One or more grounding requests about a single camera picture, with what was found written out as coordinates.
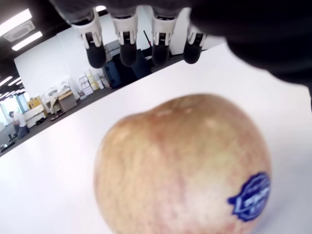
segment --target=ceiling light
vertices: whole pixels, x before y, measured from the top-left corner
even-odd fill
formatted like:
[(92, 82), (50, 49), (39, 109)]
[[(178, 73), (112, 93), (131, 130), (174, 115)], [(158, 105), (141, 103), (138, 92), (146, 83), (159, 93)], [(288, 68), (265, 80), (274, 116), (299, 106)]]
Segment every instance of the ceiling light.
[(0, 99), (3, 98), (3, 97), (5, 97), (5, 96), (8, 95), (8, 94), (9, 94), (9, 92), (3, 94), (3, 95), (0, 97)]
[(19, 90), (17, 90), (17, 91), (15, 91), (15, 92), (13, 93), (13, 95), (14, 95), (14, 94), (17, 94), (19, 91), (20, 91), (20, 89), (19, 89)]
[(13, 46), (12, 49), (17, 51), (20, 48), (23, 48), (24, 46), (28, 45), (29, 43), (32, 43), (34, 40), (37, 40), (40, 37), (42, 37), (42, 33), (39, 31), (39, 32), (31, 35), (30, 37), (26, 38), (25, 40), (22, 40), (20, 43)]
[(27, 9), (7, 20), (6, 22), (0, 24), (0, 37), (15, 28), (16, 26), (19, 26), (21, 23), (24, 23), (25, 21), (31, 19), (31, 17), (32, 16), (29, 12), (29, 9)]
[(5, 96), (5, 97), (7, 98), (8, 96), (11, 96), (14, 92), (15, 92), (15, 91), (10, 92), (10, 93), (9, 93), (7, 96)]
[(3, 81), (0, 82), (0, 86), (4, 85), (6, 82), (8, 82), (12, 78), (13, 77), (8, 77), (8, 78), (4, 79)]
[(16, 80), (12, 81), (8, 85), (11, 86), (11, 85), (15, 84), (16, 82), (18, 82), (19, 80), (21, 80), (21, 78), (17, 78)]
[(105, 9), (106, 9), (106, 6), (97, 6), (96, 7), (97, 12), (104, 11)]

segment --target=blue sticker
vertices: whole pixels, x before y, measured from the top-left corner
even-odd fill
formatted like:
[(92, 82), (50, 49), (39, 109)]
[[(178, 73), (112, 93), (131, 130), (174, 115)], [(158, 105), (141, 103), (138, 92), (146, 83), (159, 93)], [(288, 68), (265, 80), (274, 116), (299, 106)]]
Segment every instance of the blue sticker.
[(250, 177), (243, 185), (241, 192), (228, 199), (228, 202), (234, 205), (232, 214), (245, 222), (257, 218), (267, 204), (270, 185), (270, 178), (264, 172)]

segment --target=desk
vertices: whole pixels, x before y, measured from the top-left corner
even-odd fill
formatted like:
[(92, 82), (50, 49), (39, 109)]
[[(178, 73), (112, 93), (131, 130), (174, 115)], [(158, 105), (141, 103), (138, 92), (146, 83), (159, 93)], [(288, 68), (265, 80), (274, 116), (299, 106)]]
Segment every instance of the desk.
[(1, 157), (1, 233), (111, 234), (93, 193), (102, 137), (124, 116), (194, 93), (230, 99), (267, 141), (272, 193), (253, 234), (312, 233), (308, 91), (251, 68), (224, 44), (205, 51), (197, 64), (181, 61), (92, 103)]

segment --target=person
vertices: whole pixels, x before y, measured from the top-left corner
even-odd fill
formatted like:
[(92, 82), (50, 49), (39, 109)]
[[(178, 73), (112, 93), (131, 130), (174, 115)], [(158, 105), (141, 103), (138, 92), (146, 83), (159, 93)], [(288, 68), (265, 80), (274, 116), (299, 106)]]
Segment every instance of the person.
[(26, 136), (29, 133), (29, 129), (27, 127), (24, 116), (20, 112), (13, 112), (13, 111), (11, 111), (9, 115), (11, 118), (14, 119), (13, 124), (15, 127), (15, 131), (18, 132), (18, 139), (21, 139), (24, 136)]

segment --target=white box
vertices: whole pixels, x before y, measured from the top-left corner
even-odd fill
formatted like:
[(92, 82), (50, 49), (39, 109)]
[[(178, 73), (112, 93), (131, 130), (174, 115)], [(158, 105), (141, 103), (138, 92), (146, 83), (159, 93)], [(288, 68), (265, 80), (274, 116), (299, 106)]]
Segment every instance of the white box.
[(84, 94), (85, 94), (86, 96), (88, 96), (89, 94), (92, 94), (92, 93), (93, 93), (93, 90), (92, 90), (91, 87), (88, 87), (88, 88), (85, 88), (85, 89), (83, 90), (83, 92), (84, 92)]
[(82, 89), (86, 89), (86, 88), (90, 87), (90, 84), (88, 81), (86, 81), (84, 83), (81, 83), (81, 86), (82, 86)]

